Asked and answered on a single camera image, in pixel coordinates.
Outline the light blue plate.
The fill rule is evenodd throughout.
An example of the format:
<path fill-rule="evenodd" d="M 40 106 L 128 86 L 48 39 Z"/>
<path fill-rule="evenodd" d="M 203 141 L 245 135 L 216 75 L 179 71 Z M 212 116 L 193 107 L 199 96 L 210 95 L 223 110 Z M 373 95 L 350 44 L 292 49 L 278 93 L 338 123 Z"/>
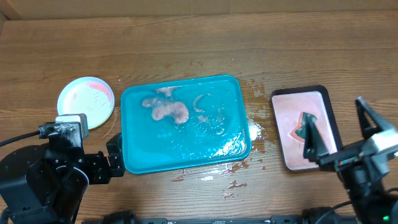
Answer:
<path fill-rule="evenodd" d="M 104 124 L 112 115 L 114 106 L 111 87 L 96 77 L 81 77 L 70 82 L 57 100 L 59 115 L 83 113 L 87 117 L 88 129 Z"/>

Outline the pink green scrub sponge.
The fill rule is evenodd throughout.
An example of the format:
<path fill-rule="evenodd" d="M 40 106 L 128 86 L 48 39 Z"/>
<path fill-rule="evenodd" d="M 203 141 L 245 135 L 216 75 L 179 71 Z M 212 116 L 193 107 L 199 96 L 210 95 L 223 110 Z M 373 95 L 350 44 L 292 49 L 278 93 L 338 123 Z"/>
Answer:
<path fill-rule="evenodd" d="M 316 122 L 317 117 L 315 115 L 302 112 L 299 116 L 296 127 L 294 127 L 290 135 L 299 142 L 305 142 L 305 139 L 307 137 L 307 124 Z"/>

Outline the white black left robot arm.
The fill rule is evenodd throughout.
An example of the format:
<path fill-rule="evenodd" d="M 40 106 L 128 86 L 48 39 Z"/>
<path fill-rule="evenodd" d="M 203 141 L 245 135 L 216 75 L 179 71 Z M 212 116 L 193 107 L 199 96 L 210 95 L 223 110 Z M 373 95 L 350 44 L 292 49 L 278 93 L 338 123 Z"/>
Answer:
<path fill-rule="evenodd" d="M 89 185 L 108 184 L 125 173 L 122 137 L 103 152 L 87 154 L 82 142 L 55 136 L 42 145 L 20 148 L 1 160 L 1 223 L 75 223 Z"/>

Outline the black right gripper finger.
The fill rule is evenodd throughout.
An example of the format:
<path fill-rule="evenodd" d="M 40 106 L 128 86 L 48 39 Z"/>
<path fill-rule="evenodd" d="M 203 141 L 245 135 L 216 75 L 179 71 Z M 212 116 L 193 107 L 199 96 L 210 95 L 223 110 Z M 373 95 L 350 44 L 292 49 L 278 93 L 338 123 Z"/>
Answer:
<path fill-rule="evenodd" d="M 303 157 L 310 162 L 318 162 L 321 158 L 329 155 L 329 151 L 313 120 L 309 118 L 305 119 L 305 130 Z"/>
<path fill-rule="evenodd" d="M 375 112 L 361 96 L 355 100 L 355 105 L 363 138 L 369 139 L 374 134 L 395 128 L 392 123 Z"/>

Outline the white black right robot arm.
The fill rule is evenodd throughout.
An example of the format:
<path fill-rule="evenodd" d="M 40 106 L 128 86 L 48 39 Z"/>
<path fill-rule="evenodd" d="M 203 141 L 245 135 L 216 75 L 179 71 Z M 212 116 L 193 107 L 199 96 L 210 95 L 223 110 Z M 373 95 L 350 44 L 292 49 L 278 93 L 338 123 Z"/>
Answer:
<path fill-rule="evenodd" d="M 302 118 L 305 132 L 303 156 L 321 171 L 334 172 L 349 195 L 361 223 L 397 223 L 396 189 L 386 190 L 383 178 L 388 163 L 397 157 L 397 129 L 362 98 L 355 101 L 363 139 L 331 154 L 310 115 Z"/>

